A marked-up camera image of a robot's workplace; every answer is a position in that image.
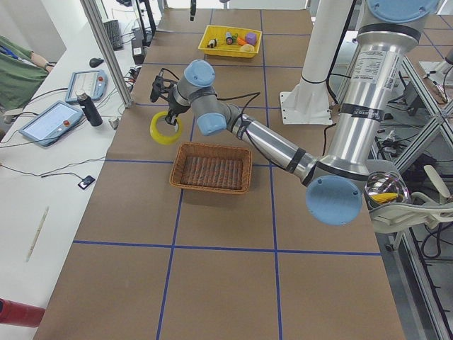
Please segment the yellow tape roll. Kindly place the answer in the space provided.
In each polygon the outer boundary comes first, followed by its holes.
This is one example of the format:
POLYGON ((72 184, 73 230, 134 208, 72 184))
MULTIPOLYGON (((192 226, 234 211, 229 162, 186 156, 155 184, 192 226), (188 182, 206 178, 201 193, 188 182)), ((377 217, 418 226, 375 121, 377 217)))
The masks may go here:
POLYGON ((165 135, 158 129, 158 122, 165 121, 167 117, 167 111, 161 111, 156 113, 151 119, 149 126, 149 134, 151 138, 159 143, 160 145, 171 145, 178 141, 183 132, 183 124, 179 117, 176 118, 176 124, 174 125, 175 132, 172 135, 165 135))

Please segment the yellow plastic basket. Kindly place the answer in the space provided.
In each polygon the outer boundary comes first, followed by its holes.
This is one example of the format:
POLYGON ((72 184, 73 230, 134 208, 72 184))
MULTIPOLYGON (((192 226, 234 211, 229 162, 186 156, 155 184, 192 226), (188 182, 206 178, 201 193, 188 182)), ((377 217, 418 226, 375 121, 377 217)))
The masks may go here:
POLYGON ((237 28, 222 25, 208 25, 205 29, 203 37, 198 45, 198 49, 203 51, 206 55, 216 55, 223 57, 242 57, 242 58, 253 58, 255 57, 260 49, 260 40, 262 32, 260 30, 253 30, 250 28, 237 28), (227 45, 225 42, 225 33, 230 32, 233 35, 234 43, 227 45), (240 52, 240 45, 237 44, 236 39, 238 37, 245 40, 245 36, 248 32, 254 32, 257 35, 257 42, 254 45, 254 53, 240 52), (207 44, 211 39, 218 39, 219 46, 215 49, 207 48, 207 44))

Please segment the brown wicker basket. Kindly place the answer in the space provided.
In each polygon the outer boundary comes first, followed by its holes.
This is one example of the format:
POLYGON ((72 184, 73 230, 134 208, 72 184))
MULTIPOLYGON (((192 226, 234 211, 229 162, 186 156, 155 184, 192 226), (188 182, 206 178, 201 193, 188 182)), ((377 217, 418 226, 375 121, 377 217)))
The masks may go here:
POLYGON ((249 149, 184 142, 178 149, 169 182, 194 191, 243 194, 249 190, 251 172, 249 149))

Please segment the toy panda figure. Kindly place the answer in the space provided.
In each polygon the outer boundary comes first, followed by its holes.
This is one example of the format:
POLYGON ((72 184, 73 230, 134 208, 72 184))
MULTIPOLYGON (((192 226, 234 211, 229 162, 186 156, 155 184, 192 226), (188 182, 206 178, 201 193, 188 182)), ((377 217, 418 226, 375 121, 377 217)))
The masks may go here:
POLYGON ((207 48, 209 48, 209 49, 215 49, 218 46, 219 46, 218 39, 211 39, 207 44, 207 48))

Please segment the small printed bottle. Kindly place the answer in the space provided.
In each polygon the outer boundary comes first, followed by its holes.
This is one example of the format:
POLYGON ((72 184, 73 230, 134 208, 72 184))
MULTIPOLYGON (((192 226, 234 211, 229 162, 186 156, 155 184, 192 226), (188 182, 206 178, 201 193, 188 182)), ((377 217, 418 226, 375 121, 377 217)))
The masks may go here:
POLYGON ((234 43, 233 35, 230 32, 225 33, 225 42, 227 45, 232 45, 234 43))

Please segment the toy croissant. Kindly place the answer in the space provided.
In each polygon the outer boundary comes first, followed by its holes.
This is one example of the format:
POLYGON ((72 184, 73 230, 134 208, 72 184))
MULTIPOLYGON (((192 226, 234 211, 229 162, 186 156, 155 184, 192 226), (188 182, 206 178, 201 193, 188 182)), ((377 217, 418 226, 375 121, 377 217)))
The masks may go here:
POLYGON ((242 45, 239 49, 240 52, 245 52, 245 53, 254 53, 255 52, 255 47, 250 44, 245 44, 242 45))

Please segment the black thermos bottle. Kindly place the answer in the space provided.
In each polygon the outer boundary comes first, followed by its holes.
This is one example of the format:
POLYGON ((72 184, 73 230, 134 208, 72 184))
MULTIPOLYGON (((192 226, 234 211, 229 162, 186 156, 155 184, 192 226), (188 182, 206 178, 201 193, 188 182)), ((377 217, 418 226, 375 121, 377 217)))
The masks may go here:
POLYGON ((92 98, 83 89, 76 91, 76 98, 90 124, 94 127, 101 125, 103 119, 95 107, 92 98))

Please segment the black keyboard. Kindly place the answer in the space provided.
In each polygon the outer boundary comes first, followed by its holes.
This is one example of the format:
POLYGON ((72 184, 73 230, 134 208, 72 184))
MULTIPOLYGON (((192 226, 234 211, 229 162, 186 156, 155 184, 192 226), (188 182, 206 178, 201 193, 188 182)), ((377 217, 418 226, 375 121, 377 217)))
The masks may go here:
POLYGON ((110 44, 114 50, 123 48, 122 34, 120 32, 120 24, 118 20, 109 20, 103 23, 110 44))

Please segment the teach pendant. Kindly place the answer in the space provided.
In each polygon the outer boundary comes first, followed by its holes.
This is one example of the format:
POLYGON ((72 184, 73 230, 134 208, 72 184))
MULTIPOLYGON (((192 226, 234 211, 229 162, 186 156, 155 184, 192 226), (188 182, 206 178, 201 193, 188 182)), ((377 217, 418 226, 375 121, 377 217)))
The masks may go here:
POLYGON ((74 128, 82 116, 81 110, 63 101, 57 101, 25 124, 19 133, 31 142, 48 147, 74 128))
POLYGON ((84 90, 93 101, 99 101, 105 93, 107 82, 107 74, 102 69, 74 72, 69 80, 65 102, 76 104, 78 90, 84 90))

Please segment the black computer mouse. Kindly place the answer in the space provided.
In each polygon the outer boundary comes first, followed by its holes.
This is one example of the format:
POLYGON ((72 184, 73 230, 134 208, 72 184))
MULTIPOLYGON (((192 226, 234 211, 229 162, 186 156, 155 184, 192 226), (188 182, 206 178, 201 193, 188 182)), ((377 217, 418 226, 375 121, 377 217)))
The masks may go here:
POLYGON ((104 63, 102 58, 91 58, 88 62, 90 68, 99 67, 102 63, 104 63))

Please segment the black smartphone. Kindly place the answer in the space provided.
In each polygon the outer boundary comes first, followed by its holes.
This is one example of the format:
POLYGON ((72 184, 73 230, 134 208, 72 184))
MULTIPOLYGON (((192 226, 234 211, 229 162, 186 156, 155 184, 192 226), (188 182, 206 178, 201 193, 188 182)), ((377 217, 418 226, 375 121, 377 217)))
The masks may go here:
POLYGON ((93 184, 96 179, 90 175, 86 176, 85 178, 81 179, 81 181, 77 184, 79 188, 82 190, 86 190, 91 184, 93 184))

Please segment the near teach pendant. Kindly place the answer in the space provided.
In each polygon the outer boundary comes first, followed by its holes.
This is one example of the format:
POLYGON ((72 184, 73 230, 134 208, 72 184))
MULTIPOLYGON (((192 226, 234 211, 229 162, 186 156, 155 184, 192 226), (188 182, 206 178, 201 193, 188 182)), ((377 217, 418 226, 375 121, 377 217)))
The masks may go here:
POLYGON ((81 110, 63 101, 57 101, 25 124, 19 133, 31 142, 48 147, 74 128, 82 116, 81 110))

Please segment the person in green shirt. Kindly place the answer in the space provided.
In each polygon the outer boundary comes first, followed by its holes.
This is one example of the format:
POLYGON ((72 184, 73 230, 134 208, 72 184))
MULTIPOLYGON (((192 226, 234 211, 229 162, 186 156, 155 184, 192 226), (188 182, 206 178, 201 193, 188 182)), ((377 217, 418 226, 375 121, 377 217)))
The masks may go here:
POLYGON ((1 107, 24 107, 54 69, 41 55, 1 36, 1 107))

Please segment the metal pot with corn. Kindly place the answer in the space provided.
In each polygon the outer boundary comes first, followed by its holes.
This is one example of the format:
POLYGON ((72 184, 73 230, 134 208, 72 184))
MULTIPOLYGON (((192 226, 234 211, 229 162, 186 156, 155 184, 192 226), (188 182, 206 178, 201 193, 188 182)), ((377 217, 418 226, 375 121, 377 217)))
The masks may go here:
POLYGON ((409 203, 409 189, 395 172, 374 171, 365 185, 365 200, 368 210, 387 203, 409 203))

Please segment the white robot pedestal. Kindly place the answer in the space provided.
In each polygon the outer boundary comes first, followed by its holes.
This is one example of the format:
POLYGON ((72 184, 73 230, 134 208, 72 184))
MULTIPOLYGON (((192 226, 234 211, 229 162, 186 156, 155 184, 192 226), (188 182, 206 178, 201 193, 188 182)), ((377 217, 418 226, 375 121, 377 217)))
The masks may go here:
POLYGON ((354 7, 353 0, 319 2, 300 81, 291 92, 280 93, 282 122, 285 125, 332 123, 328 75, 354 7))

